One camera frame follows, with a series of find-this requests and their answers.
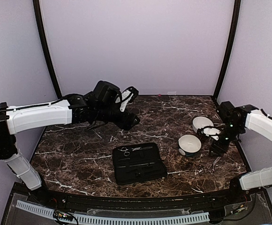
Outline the black zippered tool case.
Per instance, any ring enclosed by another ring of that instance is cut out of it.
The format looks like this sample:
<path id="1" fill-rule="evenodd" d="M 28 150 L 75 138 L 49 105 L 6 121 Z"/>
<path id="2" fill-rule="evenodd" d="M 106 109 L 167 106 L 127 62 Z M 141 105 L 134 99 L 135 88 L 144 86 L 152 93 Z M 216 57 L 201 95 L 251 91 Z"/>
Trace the black zippered tool case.
<path id="1" fill-rule="evenodd" d="M 123 155 L 123 152 L 118 151 L 118 148 L 136 148 L 152 146 L 149 150 L 133 151 L 128 157 Z M 134 145 L 122 145 L 113 149 L 112 160 L 114 166 L 114 176 L 118 185 L 128 185 L 150 181 L 167 176 L 167 168 L 161 159 L 159 148 L 154 142 L 147 142 Z M 126 175 L 128 171 L 153 171 L 153 174 L 147 180 L 129 179 Z"/>

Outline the black hair clip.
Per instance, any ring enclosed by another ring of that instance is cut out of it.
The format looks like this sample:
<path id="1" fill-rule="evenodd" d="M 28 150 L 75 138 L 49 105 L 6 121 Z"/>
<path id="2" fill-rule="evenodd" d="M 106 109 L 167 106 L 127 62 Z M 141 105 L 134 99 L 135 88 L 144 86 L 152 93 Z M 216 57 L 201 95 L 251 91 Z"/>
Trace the black hair clip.
<path id="1" fill-rule="evenodd" d="M 138 170 L 132 170 L 126 173 L 129 179 L 135 180 L 147 180 L 152 174 L 153 171 L 138 171 Z"/>

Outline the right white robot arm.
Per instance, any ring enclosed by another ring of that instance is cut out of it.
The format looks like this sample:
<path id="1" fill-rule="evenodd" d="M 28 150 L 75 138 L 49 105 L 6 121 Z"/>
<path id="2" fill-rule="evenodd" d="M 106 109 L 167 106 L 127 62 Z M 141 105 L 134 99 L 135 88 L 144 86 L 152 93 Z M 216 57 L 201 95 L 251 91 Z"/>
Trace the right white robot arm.
<path id="1" fill-rule="evenodd" d="M 223 156 L 230 143 L 236 141 L 246 130 L 254 131 L 272 142 L 272 117 L 263 109 L 253 105 L 234 107 L 227 101 L 220 104 L 218 113 L 225 124 L 222 129 L 193 121 L 195 133 L 214 139 L 211 153 Z M 236 203 L 242 198 L 243 191 L 261 187 L 272 187 L 272 167 L 243 173 L 231 179 L 225 199 L 229 203 Z"/>

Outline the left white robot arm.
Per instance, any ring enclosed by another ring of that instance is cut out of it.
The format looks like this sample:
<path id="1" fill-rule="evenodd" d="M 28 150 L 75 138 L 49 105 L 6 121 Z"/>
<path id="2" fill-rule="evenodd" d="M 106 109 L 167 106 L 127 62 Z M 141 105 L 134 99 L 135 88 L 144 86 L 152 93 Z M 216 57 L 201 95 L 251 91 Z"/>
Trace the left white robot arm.
<path id="1" fill-rule="evenodd" d="M 34 191 L 34 197 L 41 204 L 49 204 L 52 193 L 45 189 L 40 174 L 17 148 L 15 135 L 34 128 L 85 122 L 89 123 L 90 129 L 96 129 L 97 121 L 112 122 L 120 129 L 130 130 L 140 119 L 126 106 L 138 94 L 132 86 L 121 92 L 117 86 L 103 82 L 85 95 L 68 94 L 53 102 L 26 106 L 0 103 L 0 160 Z"/>

